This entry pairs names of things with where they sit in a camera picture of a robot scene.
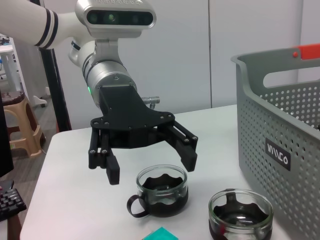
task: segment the cup handle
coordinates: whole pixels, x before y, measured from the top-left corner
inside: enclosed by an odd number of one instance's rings
[[[140,212],[140,213],[132,213],[132,211],[131,211],[131,206],[132,206],[132,204],[134,203],[134,201],[137,200],[137,199],[143,200],[143,199],[142,199],[140,196],[138,196],[138,195],[133,195],[132,197],[129,198],[128,202],[126,203],[126,209],[128,209],[128,212],[129,212],[132,216],[134,216],[135,218],[142,218],[142,217],[145,217],[145,216],[149,215],[149,212],[146,211],[146,210],[144,210],[144,211],[142,211],[142,212]]]

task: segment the red tab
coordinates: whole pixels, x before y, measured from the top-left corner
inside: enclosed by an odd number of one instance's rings
[[[320,58],[320,44],[310,44],[298,46],[301,52],[301,59],[318,59]]]

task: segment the plastic stool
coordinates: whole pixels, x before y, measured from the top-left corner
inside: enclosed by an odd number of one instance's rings
[[[5,113],[10,113],[18,120],[18,126],[8,127],[8,135],[21,132],[22,138],[11,140],[11,149],[25,149],[29,157],[36,157],[42,153],[41,141],[45,136],[38,124],[35,114],[30,107],[30,102],[21,91],[6,92],[1,94]]]

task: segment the black stripe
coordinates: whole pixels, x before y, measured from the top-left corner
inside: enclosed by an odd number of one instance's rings
[[[36,47],[39,47],[41,44],[44,43],[49,33],[50,23],[51,23],[51,14],[48,9],[45,9],[45,11],[46,11],[46,24],[45,24],[45,28],[40,41],[35,45]]]
[[[89,68],[89,70],[88,70],[88,72],[87,72],[87,74],[86,74],[86,76],[85,76],[85,82],[88,84],[88,77],[89,77],[89,74],[90,74],[90,72],[91,72],[91,70],[94,68],[94,66],[96,66],[97,64],[99,64],[99,63],[103,63],[103,62],[105,62],[106,60],[101,60],[101,61],[97,61],[94,65],[91,65],[90,66],[90,68]]]
[[[56,38],[56,35],[57,35],[57,31],[58,31],[58,24],[59,24],[59,19],[58,19],[58,15],[54,12],[53,12],[53,15],[54,15],[54,26],[53,26],[53,31],[52,31],[52,35],[50,37],[50,40],[49,42],[43,47],[44,49],[47,49],[48,47],[51,46],[52,42],[55,40]]]
[[[79,47],[74,41],[71,42],[71,45],[78,51],[81,49],[81,47]]]
[[[82,75],[83,75],[85,81],[87,81],[86,78],[85,78],[85,71],[86,71],[86,68],[88,66],[89,60],[93,55],[94,55],[94,53],[91,53],[89,56],[86,57],[86,59],[83,62]]]

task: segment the teal object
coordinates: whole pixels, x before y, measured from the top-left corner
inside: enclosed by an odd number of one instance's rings
[[[157,231],[151,233],[143,240],[179,240],[176,236],[172,235],[165,228],[161,227]]]

